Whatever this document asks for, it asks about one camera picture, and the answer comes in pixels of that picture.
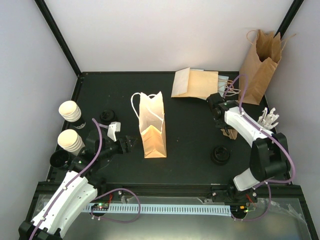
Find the brown pulp cup carrier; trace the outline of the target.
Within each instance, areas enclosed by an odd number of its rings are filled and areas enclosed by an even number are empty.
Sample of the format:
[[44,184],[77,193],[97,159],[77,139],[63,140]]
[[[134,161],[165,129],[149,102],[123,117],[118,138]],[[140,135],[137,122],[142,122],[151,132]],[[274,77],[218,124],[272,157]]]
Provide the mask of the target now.
[[222,134],[231,140],[236,140],[238,136],[238,131],[235,129],[221,129]]

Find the orange paper bag white handles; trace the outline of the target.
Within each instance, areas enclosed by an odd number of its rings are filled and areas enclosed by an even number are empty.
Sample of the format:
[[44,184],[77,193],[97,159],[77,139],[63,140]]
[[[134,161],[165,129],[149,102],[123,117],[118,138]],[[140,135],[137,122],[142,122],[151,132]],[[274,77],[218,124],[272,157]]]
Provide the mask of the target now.
[[144,157],[166,158],[166,124],[162,93],[147,95],[135,92],[130,98],[130,103],[138,118]]

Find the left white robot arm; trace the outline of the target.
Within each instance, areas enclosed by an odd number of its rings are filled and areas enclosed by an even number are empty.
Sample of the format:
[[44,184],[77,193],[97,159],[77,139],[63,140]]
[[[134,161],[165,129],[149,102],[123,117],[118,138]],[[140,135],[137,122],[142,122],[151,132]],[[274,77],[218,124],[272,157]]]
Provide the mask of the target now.
[[63,131],[59,138],[73,136],[74,143],[63,147],[62,152],[74,155],[60,169],[67,169],[62,183],[47,205],[32,219],[24,221],[19,229],[21,240],[61,240],[82,210],[94,200],[103,199],[108,192],[96,172],[103,159],[132,151],[137,138],[116,137],[114,131],[97,128],[85,141],[72,129]]

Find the black cup near left arm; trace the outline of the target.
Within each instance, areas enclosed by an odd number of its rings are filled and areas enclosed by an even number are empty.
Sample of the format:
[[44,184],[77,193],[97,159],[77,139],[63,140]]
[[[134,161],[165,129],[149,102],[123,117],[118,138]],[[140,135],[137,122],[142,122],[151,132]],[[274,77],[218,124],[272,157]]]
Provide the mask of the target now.
[[54,169],[63,170],[63,171],[67,171],[69,169],[71,162],[72,162],[71,154],[64,149],[55,151],[51,155],[49,160],[50,165]]

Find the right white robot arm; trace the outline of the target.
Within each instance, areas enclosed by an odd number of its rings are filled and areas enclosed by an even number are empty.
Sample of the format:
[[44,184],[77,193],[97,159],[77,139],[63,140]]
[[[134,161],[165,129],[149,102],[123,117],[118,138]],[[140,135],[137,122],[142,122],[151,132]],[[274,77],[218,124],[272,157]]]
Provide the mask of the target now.
[[219,93],[211,94],[206,102],[215,126],[226,131],[236,130],[251,147],[249,167],[227,186],[227,196],[232,202],[239,202],[251,188],[293,171],[284,134],[262,127],[237,101],[225,100]]

